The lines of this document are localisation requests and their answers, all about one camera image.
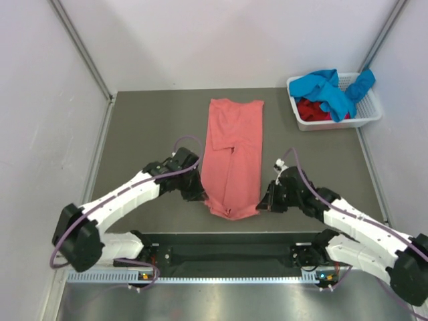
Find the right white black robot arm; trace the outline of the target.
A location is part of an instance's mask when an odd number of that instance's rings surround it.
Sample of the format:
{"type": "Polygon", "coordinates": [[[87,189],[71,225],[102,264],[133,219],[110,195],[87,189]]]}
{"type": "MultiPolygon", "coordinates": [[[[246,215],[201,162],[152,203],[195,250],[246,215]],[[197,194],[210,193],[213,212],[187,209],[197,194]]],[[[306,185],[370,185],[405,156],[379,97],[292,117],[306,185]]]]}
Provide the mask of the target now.
{"type": "Polygon", "coordinates": [[[312,257],[360,269],[390,286],[412,306],[427,301],[427,236],[410,236],[379,223],[339,194],[316,188],[304,171],[277,160],[276,179],[257,209],[284,213],[291,207],[327,225],[313,240],[312,257]]]}

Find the pink t shirt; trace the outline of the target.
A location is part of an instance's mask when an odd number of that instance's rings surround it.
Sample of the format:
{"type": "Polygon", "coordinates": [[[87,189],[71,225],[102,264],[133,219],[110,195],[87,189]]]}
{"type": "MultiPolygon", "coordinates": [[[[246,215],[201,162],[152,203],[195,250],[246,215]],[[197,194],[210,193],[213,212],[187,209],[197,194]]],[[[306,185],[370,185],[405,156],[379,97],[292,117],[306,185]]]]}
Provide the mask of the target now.
{"type": "Polygon", "coordinates": [[[210,102],[201,182],[216,216],[236,221],[258,214],[263,106],[261,100],[210,102]]]}

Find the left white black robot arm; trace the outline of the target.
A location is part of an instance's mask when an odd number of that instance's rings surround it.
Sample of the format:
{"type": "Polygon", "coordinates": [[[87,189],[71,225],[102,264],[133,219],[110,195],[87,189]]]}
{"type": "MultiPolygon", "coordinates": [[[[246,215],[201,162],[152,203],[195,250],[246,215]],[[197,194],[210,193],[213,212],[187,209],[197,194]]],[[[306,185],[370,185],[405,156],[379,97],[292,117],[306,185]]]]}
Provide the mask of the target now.
{"type": "Polygon", "coordinates": [[[207,195],[198,165],[199,157],[181,147],[163,162],[147,164],[103,197],[66,205],[53,234],[53,254],[61,255],[76,272],[121,259],[148,263],[152,250],[142,233],[111,233],[109,228],[139,206],[173,191],[179,191],[185,201],[204,201],[207,195]]]}

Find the white plastic basket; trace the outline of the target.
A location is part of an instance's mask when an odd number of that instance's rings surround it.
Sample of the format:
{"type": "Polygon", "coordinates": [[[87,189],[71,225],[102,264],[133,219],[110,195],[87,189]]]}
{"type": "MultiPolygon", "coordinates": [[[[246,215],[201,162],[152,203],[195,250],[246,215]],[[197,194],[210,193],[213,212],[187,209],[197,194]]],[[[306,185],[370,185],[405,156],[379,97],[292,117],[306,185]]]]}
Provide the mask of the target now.
{"type": "Polygon", "coordinates": [[[360,128],[380,120],[382,110],[372,89],[371,71],[318,70],[288,78],[292,111],[301,131],[360,128]]]}

